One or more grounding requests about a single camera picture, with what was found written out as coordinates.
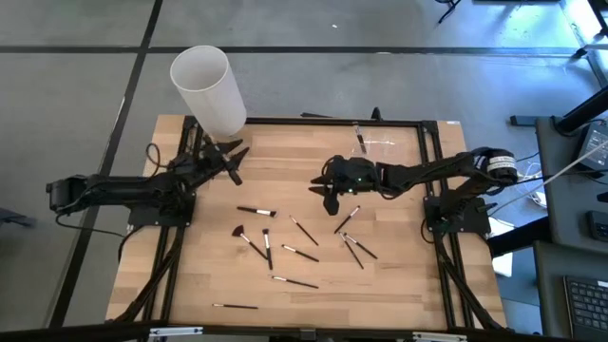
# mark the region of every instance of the wooden tabletop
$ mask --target wooden tabletop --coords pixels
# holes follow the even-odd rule
[[[162,162],[175,157],[183,116],[158,118],[153,142]],[[439,122],[446,157],[465,150],[462,128]],[[369,144],[366,158],[375,162],[420,163],[416,130],[404,127],[363,127]],[[333,155],[360,156],[349,126],[248,124],[238,134],[251,150],[239,169],[236,186],[221,174],[198,190],[193,222],[186,229],[170,322],[192,325],[267,327],[433,329],[446,328],[432,245],[420,237],[423,185],[399,199],[384,200],[368,193],[340,197],[338,215],[330,217],[322,197],[308,190]],[[427,139],[429,155],[432,142]],[[151,165],[146,166],[150,172]],[[450,187],[463,180],[449,180]],[[277,210],[276,218],[249,214],[237,205]],[[361,210],[343,231],[374,252],[374,260],[351,245],[363,262],[361,270],[342,239],[333,233],[357,205]],[[296,218],[316,239],[315,246],[290,220]],[[263,249],[262,229],[270,229],[274,270],[240,237],[245,234]],[[144,228],[125,245],[107,317],[121,314],[150,276],[158,227]],[[485,243],[460,234],[466,280],[494,319],[504,324],[503,307]],[[287,244],[320,262],[312,262],[281,248]],[[270,275],[311,283],[311,289]],[[452,284],[457,322],[463,325],[458,292]],[[160,286],[153,317],[162,302]],[[258,306],[259,310],[212,307],[212,303]]]

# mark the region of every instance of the white cup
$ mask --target white cup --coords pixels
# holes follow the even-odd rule
[[[171,81],[205,132],[230,136],[247,111],[226,54],[217,47],[190,47],[173,61]]]

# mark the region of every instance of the black desk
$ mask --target black desk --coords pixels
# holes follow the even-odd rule
[[[563,277],[608,280],[608,256],[537,241],[534,243],[534,258],[541,298],[542,333],[570,337]]]
[[[536,127],[542,173],[555,175],[572,162],[579,137],[561,136],[550,118],[538,118]],[[599,181],[608,182],[608,177],[602,177]],[[583,175],[572,175],[556,178],[545,185],[544,190],[548,216],[490,238],[488,244],[492,255],[498,257],[529,247],[537,240],[608,254],[608,243],[591,237],[585,219],[585,214],[590,210],[608,212],[608,203],[597,199],[598,194],[608,191],[608,186]]]
[[[568,165],[574,156],[578,136],[566,138],[558,134],[549,118],[536,123],[541,167],[544,175],[555,175]],[[599,181],[608,182],[607,177]],[[598,201],[597,195],[608,191],[608,186],[588,178],[562,176],[544,187],[551,238],[554,243],[588,251],[608,253],[608,243],[591,238],[585,214],[590,210],[608,212],[608,203]]]

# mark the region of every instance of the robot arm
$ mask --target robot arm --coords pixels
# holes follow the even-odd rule
[[[77,175],[49,183],[49,208],[63,216],[91,206],[122,205],[131,210],[128,223],[135,226],[187,224],[196,188],[224,170],[240,185],[237,169],[249,150],[229,158],[226,154],[242,141],[214,143],[206,135],[202,139],[204,147],[199,152],[178,155],[166,165],[166,172],[151,177]]]
[[[363,158],[345,160],[342,156],[334,156],[324,165],[321,176],[311,180],[322,186],[313,186],[310,190],[324,196],[325,209],[335,215],[339,208],[338,195],[375,191],[384,199],[393,200],[416,184],[459,176],[469,179],[457,189],[442,194],[440,211],[443,217],[457,215],[463,201],[485,194],[493,187],[497,191],[492,194],[497,194],[517,182],[512,153],[480,147],[414,166],[374,164]]]

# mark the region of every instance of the gray floor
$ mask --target gray floor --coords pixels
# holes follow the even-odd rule
[[[464,0],[437,27],[447,7],[428,0],[174,0],[163,4],[152,45],[578,48],[571,12],[588,10],[585,3]],[[0,45],[138,46],[152,5],[3,1]],[[581,22],[580,30],[594,30],[593,21]],[[173,58],[146,57],[112,174],[139,174],[156,117],[188,112],[168,78]],[[561,115],[599,90],[585,60],[563,57],[246,53],[229,59],[250,116],[309,111],[367,118],[379,106],[387,119],[460,121],[469,148],[499,146],[518,157],[537,151],[536,137],[533,129],[506,124],[510,115]],[[29,229],[0,228],[0,331],[47,324],[74,232],[52,221],[44,185],[97,170],[134,60],[134,54],[0,54],[0,206],[37,219]],[[519,194],[511,188],[492,199]],[[524,224],[543,213],[522,200],[498,217]],[[125,210],[104,208],[96,227],[123,232],[125,219]],[[118,243],[99,235],[91,240],[68,325],[103,321]],[[530,262],[516,256],[516,266]],[[537,317],[534,306],[515,302],[528,280],[499,279],[507,313]],[[540,331],[535,322],[509,319],[526,333]]]

